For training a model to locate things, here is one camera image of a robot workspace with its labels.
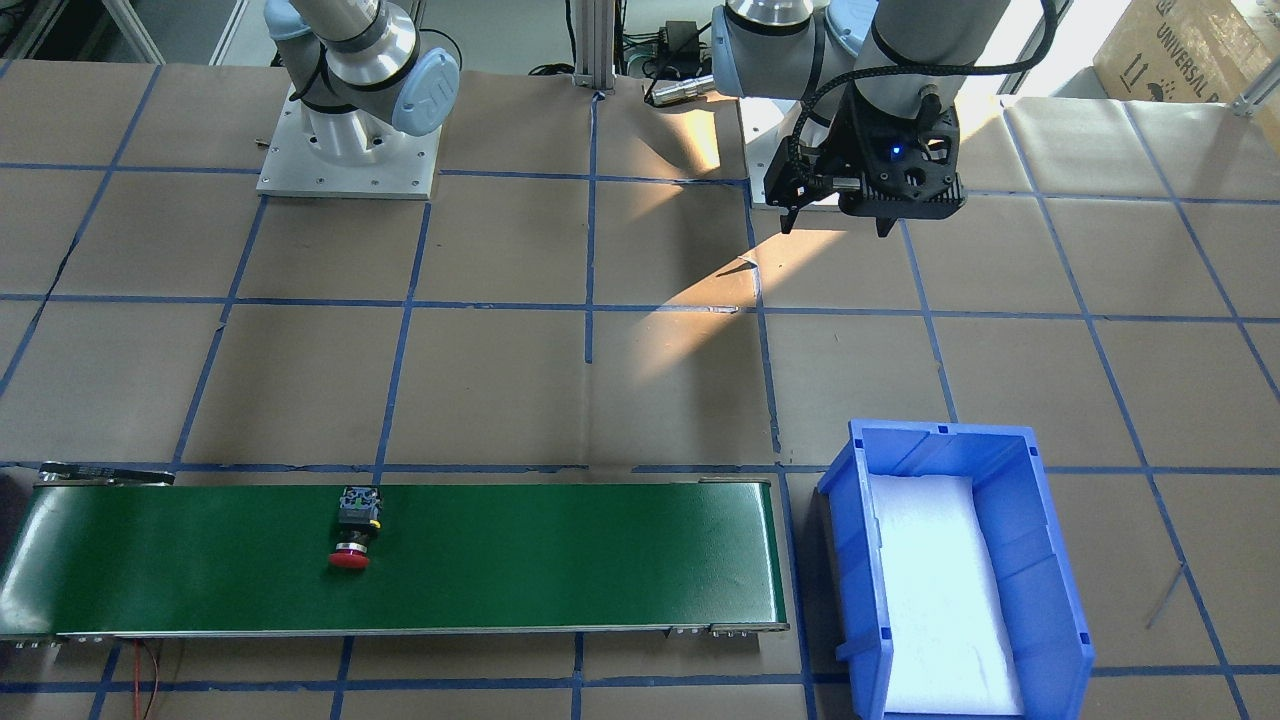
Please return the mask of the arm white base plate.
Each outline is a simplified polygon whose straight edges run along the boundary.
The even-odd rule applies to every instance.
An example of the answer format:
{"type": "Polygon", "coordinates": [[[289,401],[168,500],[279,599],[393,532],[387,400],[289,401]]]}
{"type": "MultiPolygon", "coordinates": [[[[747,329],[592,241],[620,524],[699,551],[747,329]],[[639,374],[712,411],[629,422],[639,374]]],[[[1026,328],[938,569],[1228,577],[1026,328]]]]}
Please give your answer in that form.
{"type": "Polygon", "coordinates": [[[428,201],[440,136],[442,128],[411,136],[366,111],[324,114],[288,100],[256,190],[297,199],[428,201]]]}
{"type": "Polygon", "coordinates": [[[831,108],[818,108],[796,133],[804,105],[799,100],[745,97],[740,101],[742,143],[755,209],[803,202],[803,210],[840,210],[852,217],[870,211],[867,173],[852,160],[856,131],[849,90],[833,92],[831,108]]]}

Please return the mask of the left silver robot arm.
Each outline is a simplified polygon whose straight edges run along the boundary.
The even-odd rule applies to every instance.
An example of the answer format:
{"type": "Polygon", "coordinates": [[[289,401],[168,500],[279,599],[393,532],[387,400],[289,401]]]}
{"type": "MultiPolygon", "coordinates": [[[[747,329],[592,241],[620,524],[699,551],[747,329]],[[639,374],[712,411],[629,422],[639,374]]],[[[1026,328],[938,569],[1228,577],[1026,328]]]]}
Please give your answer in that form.
{"type": "Polygon", "coordinates": [[[1039,5],[1028,56],[982,64],[1005,1],[726,1],[710,19],[716,88],[792,101],[764,173],[783,233],[835,199],[879,236],[901,219],[943,220],[966,202],[955,99],[970,77],[1029,70],[1048,54],[1059,4],[1039,5]]]}

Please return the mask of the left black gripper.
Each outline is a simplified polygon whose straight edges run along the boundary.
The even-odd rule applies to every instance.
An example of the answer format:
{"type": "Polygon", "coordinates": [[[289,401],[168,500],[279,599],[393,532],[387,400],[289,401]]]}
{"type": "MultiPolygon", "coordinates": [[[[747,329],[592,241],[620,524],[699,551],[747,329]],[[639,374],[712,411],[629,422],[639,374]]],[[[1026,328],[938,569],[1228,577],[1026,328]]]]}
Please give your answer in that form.
{"type": "MultiPolygon", "coordinates": [[[[852,160],[869,181],[868,217],[877,217],[877,236],[888,237],[896,217],[951,217],[963,208],[956,109],[925,91],[916,114],[901,118],[874,106],[855,86],[847,90],[856,131],[852,160]]],[[[780,205],[781,233],[794,232],[801,210],[803,202],[780,205]]]]}

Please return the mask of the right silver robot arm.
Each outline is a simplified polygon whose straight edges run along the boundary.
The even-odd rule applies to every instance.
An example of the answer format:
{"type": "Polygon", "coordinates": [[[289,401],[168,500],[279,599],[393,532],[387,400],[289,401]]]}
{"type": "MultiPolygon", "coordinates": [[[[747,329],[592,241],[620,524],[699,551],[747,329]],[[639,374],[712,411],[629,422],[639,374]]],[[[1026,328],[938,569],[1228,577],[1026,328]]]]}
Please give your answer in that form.
{"type": "Polygon", "coordinates": [[[393,1],[268,1],[264,19],[291,76],[291,100],[314,111],[365,111],[421,137],[454,108],[457,53],[393,1]]]}

